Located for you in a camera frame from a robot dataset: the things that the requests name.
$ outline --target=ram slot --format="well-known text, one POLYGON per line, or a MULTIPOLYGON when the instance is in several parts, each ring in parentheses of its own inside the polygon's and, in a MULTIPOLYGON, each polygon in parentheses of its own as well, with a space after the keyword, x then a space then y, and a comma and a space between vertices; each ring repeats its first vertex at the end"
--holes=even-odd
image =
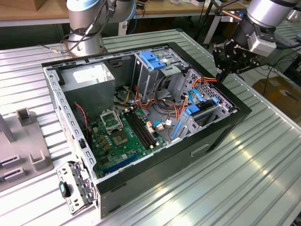
POLYGON ((156 144, 156 141, 150 136, 149 132, 147 131, 147 129, 145 128, 145 126, 143 125, 143 123, 139 120, 138 116, 135 114, 135 112, 132 112, 131 114, 134 122, 136 123, 136 125, 143 131, 143 133, 146 136, 146 139, 148 140, 149 143, 151 143, 152 145, 156 144))
POLYGON ((127 122, 130 124, 131 128, 134 130, 135 134, 138 136, 142 142, 144 148, 148 149, 151 145, 155 145, 154 139, 150 136, 146 128, 142 125, 138 116, 134 112, 129 112, 124 114, 127 122))

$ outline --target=yellow wire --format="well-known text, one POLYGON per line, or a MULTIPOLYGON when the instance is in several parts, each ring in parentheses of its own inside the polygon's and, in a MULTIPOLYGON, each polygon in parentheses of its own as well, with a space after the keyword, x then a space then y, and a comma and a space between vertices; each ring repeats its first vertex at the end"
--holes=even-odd
POLYGON ((121 105, 126 104, 128 102, 129 97, 130 97, 130 90, 127 91, 127 97, 126 97, 125 101, 121 102, 120 104, 121 105))

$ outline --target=cardboard box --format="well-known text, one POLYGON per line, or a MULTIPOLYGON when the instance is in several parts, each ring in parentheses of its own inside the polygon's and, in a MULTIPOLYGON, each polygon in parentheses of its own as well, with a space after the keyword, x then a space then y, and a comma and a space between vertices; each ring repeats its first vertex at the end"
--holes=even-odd
MULTIPOLYGON (((266 79, 261 79, 253 88, 263 93, 266 79)), ((301 122, 301 92, 281 76, 269 78, 264 97, 296 123, 301 122)))
POLYGON ((37 11, 47 0, 0 0, 0 5, 37 11))

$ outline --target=metal workbench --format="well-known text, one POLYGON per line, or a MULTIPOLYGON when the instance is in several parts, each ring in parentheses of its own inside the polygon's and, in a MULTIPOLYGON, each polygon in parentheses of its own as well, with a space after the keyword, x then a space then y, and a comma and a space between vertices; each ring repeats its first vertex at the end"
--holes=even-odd
MULTIPOLYGON (((176 30, 104 39, 109 51, 170 41, 216 73, 210 54, 176 30)), ((0 112, 4 117, 22 107, 36 112, 55 169, 72 156, 40 63, 64 58, 69 56, 40 47, 0 51, 0 112)), ((301 129, 236 76, 224 84, 252 113, 199 161, 101 221, 94 206, 69 214, 53 169, 0 193, 0 224, 289 225, 301 211, 301 129)))
POLYGON ((291 22, 288 20, 283 21, 276 28, 276 34, 286 39, 289 45, 300 43, 296 39, 296 35, 301 33, 301 22, 291 22))

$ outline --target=blue latch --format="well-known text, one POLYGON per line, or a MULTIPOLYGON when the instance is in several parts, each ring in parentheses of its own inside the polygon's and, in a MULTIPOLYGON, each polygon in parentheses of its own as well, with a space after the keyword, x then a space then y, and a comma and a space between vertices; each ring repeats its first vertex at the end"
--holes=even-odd
POLYGON ((193 113, 198 112, 199 108, 195 105, 192 105, 192 106, 187 107, 185 111, 188 115, 192 115, 193 113))
POLYGON ((217 104, 218 103, 218 98, 217 97, 213 97, 212 100, 217 104))
POLYGON ((141 52, 139 55, 152 70, 166 67, 166 64, 162 63, 158 57, 150 51, 141 52))

